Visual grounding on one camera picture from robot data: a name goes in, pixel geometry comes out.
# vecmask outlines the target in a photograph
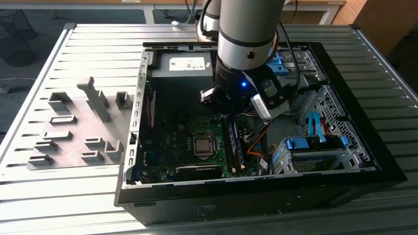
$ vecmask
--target trash bin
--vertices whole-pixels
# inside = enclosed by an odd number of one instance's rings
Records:
[[[0,9],[0,26],[19,41],[28,41],[36,37],[23,10]]]
[[[35,52],[31,50],[28,43],[10,34],[2,24],[0,58],[14,67],[28,65],[35,61]]]

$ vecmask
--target blue latch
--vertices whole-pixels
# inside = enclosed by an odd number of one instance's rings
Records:
[[[309,134],[317,135],[319,137],[319,142],[327,142],[325,134],[322,133],[322,126],[321,126],[321,116],[317,111],[313,111],[309,115]]]
[[[342,141],[342,144],[345,145],[345,147],[349,147],[350,142],[349,142],[349,139],[348,139],[346,136],[342,136],[342,137],[341,137],[341,141]]]
[[[286,69],[282,60],[283,57],[279,56],[279,53],[277,52],[273,60],[267,62],[267,65],[271,68],[274,75],[289,75],[289,69]]]
[[[309,143],[307,143],[306,138],[290,138],[290,142],[293,143],[294,149],[309,148]]]
[[[289,140],[285,140],[285,143],[289,150],[294,149],[293,143]]]

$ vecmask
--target aluminum profile table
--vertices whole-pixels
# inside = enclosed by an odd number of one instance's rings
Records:
[[[143,42],[194,41],[194,26],[79,24],[67,27],[0,146],[0,233],[417,234],[417,95],[349,26],[287,26],[293,41],[322,42],[409,180],[326,211],[146,228],[114,206],[119,165],[27,170],[31,145],[51,115],[51,90],[94,76],[98,87],[135,91]]]

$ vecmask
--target blue drive bracket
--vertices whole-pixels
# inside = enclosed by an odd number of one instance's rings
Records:
[[[321,116],[319,113],[313,111],[309,115],[309,134],[317,135],[319,137],[319,142],[327,142],[327,139],[325,137],[325,134],[322,133],[322,126],[321,126]]]
[[[285,140],[286,148],[289,150],[291,149],[307,149],[309,143],[305,137],[301,138],[290,138],[289,140]]]
[[[281,154],[279,154],[279,152],[277,152],[275,155],[274,155],[273,161],[271,161],[273,163],[274,163],[275,160],[279,158],[279,156],[281,156]]]
[[[277,52],[273,60],[267,62],[269,67],[271,68],[274,75],[289,75],[289,69],[283,65],[283,57]]]

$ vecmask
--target floor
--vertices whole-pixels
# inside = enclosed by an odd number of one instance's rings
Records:
[[[155,11],[155,23],[169,24],[173,20],[183,22],[186,10],[166,12],[173,17],[167,18],[162,11]],[[11,67],[0,60],[0,80],[8,78],[36,78],[48,58],[51,49],[59,38],[66,23],[84,24],[145,24],[146,18],[141,10],[59,10],[58,19],[51,19],[52,11],[26,10],[38,37],[30,41],[30,46],[36,52],[36,61],[24,67]],[[418,43],[402,40],[398,47],[389,56],[401,76],[418,91]],[[0,142],[15,119],[20,106],[26,100],[34,81],[28,79],[4,80],[11,86],[10,94],[0,94]]]

